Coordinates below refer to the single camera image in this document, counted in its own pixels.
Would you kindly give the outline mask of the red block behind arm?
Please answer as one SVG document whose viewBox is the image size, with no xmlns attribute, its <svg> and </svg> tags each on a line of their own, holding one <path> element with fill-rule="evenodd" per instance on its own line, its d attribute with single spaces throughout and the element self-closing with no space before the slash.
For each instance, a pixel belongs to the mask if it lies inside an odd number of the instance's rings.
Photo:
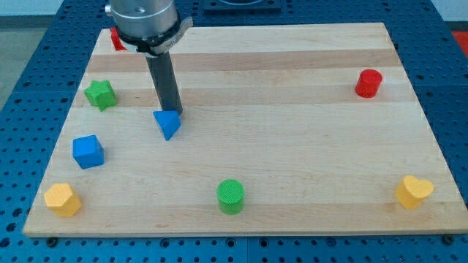
<svg viewBox="0 0 468 263">
<path fill-rule="evenodd" d="M 116 51 L 126 50 L 115 27 L 110 28 L 110 38 Z"/>
</svg>

